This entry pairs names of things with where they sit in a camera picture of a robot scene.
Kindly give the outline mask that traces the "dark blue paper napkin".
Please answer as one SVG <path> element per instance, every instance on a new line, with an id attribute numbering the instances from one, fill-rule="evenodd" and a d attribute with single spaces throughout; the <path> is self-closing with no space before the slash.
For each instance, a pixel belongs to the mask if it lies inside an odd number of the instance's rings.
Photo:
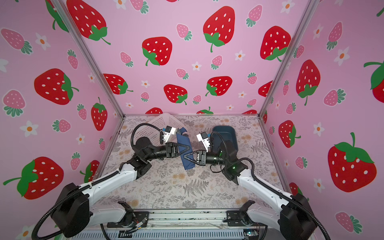
<path id="1" fill-rule="evenodd" d="M 189 154 L 192 152 L 192 145 L 185 128 L 178 129 L 176 132 L 177 143 L 179 144 L 179 152 L 181 153 L 180 157 L 185 170 L 190 170 L 195 167 L 195 164 L 184 157 L 184 154 Z"/>

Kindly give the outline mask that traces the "white perforated plastic basket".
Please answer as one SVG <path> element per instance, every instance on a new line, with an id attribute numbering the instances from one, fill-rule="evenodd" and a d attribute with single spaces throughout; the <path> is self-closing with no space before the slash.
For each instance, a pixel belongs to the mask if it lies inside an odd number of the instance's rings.
<path id="1" fill-rule="evenodd" d="M 148 122 L 149 124 L 159 128 L 160 130 L 165 129 L 167 126 L 176 128 L 176 129 L 182 129 L 185 130 L 187 127 L 180 122 L 178 119 L 176 119 L 174 116 L 164 113 L 162 115 L 156 116 L 154 119 L 150 120 Z M 152 144 L 155 146 L 160 145 L 160 133 L 156 129 L 150 127 L 150 126 L 141 126 L 138 128 L 138 130 L 135 132 L 134 136 L 134 143 L 141 138 L 141 137 L 147 137 L 150 139 Z"/>

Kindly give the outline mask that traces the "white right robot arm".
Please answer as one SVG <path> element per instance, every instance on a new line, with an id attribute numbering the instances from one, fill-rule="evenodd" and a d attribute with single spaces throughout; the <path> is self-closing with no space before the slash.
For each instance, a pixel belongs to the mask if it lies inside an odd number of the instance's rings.
<path id="1" fill-rule="evenodd" d="M 229 181 L 254 193 L 272 208 L 264 211 L 254 201 L 247 201 L 235 222 L 245 226 L 263 224 L 279 230 L 286 240 L 312 239 L 317 225 L 307 199 L 292 196 L 257 177 L 253 161 L 239 159 L 237 153 L 233 143 L 225 141 L 215 152 L 198 150 L 183 154 L 183 158 L 199 166 L 223 166 L 221 172 Z"/>

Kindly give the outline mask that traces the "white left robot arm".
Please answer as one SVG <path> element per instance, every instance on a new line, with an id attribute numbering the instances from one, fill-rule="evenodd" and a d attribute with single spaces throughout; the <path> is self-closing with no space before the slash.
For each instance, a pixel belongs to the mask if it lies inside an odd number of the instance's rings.
<path id="1" fill-rule="evenodd" d="M 71 238 L 87 227 L 109 222 L 129 226 L 133 222 L 133 210 L 127 203 L 97 207 L 96 202 L 145 175 L 152 167 L 152 160 L 183 157 L 192 151 L 192 146 L 188 137 L 177 135 L 176 143 L 161 141 L 161 146 L 154 146 L 149 138 L 141 137 L 132 143 L 132 149 L 132 158 L 114 172 L 80 186 L 71 183 L 63 188 L 56 207 L 50 212 L 62 235 Z"/>

